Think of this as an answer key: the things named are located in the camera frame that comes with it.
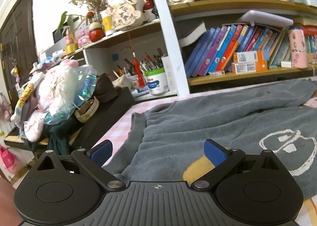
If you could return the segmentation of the grey sweatpants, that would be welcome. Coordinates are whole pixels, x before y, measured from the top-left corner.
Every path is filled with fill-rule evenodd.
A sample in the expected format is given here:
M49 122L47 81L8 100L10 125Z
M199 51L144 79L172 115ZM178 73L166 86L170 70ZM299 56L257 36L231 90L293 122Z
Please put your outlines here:
M105 170L126 183L182 180L212 139L247 154L272 150L309 199L316 195L316 109L305 103L315 92L315 81L293 79L134 113Z

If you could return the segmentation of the pink checkered table mat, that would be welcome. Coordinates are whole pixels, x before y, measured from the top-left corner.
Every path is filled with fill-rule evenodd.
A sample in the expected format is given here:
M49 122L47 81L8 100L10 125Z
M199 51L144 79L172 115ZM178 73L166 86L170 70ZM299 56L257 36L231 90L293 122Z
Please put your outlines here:
M116 153L123 145L124 141L128 137L128 133L131 129L131 116L133 113L143 113L153 108L156 105L163 103L170 103L175 101L187 100L196 97L210 96L214 94L231 93L244 89L252 89L255 87L267 86L270 83L262 83L257 85L248 85L241 87L234 87L223 90L213 90L207 92L188 94L184 97L174 96L162 99L147 100L133 105L102 137L97 143L101 143L104 140L110 140L113 144L113 153ZM316 225L316 196L306 200L300 213L296 219L299 225Z

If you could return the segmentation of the black box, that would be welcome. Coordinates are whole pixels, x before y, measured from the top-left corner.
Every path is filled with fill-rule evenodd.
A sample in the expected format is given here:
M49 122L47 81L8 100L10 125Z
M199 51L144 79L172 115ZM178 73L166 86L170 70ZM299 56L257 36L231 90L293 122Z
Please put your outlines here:
M134 98L130 90L123 87L117 92L115 98L99 105L96 113L85 123L71 144L73 148L92 148L131 108Z

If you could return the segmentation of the lower orange white box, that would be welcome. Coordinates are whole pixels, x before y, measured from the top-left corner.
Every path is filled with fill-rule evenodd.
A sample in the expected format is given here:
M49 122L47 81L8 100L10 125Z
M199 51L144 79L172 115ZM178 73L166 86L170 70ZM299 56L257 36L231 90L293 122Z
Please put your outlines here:
M267 70L267 61L232 63L232 72L235 74L247 74L253 72L263 72Z

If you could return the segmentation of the orange white box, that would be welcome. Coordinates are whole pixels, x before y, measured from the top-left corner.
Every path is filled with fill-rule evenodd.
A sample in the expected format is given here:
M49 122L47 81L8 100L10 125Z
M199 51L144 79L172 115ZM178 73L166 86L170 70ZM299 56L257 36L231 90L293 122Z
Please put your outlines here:
M267 70L267 61L232 63L232 72L235 74L247 74L253 72L263 72Z
M233 54L234 63L259 62L268 60L269 52L267 50L237 52Z

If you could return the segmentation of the upper orange white box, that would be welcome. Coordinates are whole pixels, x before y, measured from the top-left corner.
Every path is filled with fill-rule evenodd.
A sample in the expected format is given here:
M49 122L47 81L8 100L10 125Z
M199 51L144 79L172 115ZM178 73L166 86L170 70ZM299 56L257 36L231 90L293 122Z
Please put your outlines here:
M268 60L269 52L267 50L237 52L233 54L234 63L259 62Z

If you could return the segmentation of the white green-lid jar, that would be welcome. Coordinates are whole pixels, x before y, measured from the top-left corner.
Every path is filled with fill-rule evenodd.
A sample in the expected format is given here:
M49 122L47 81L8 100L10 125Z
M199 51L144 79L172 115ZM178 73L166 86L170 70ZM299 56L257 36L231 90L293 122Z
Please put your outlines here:
M155 96L169 91L167 76L164 68L155 69L145 73L149 93Z

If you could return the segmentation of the row of colourful books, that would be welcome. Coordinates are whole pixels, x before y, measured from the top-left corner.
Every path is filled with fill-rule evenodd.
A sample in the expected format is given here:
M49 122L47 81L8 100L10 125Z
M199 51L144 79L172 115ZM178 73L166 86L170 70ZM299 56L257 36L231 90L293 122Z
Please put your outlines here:
M285 34L282 27L240 23L209 28L196 37L184 57L187 78L203 77L232 72L233 54L267 50L269 60L277 48L277 43Z

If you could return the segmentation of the red daruma doll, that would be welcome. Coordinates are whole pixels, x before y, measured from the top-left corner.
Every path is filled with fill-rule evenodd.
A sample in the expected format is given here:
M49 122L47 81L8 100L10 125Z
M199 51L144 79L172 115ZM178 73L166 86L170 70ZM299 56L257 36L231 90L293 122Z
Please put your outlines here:
M102 39L105 33L102 29L102 25L99 22L93 22L89 25L89 38L91 42L96 42Z

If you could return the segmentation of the wooden bookshelf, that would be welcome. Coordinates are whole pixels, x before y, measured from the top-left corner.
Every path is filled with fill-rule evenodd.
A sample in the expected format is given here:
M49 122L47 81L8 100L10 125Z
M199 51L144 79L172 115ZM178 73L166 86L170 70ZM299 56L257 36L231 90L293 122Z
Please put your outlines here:
M46 55L144 86L152 97L183 96L194 85L282 73L268 62L232 69L233 54L274 58L294 17L316 18L316 0L93 0L87 14L61 13L61 39Z

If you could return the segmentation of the pink cartoon tumbler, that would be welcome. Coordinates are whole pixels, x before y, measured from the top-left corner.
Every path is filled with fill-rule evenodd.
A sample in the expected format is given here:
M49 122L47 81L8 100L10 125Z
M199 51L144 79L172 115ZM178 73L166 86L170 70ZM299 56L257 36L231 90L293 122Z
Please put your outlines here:
M300 27L288 29L292 67L298 69L307 68L307 51L304 32Z

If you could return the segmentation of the white tablet device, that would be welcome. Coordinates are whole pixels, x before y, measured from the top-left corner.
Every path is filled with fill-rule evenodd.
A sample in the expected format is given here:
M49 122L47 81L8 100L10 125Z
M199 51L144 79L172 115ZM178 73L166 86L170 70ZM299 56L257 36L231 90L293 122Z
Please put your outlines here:
M244 15L242 15L237 22L249 23L251 26L255 24L267 25L267 26L277 26L277 27L287 27L293 25L293 20L282 17L280 15L262 12L257 10L249 10Z

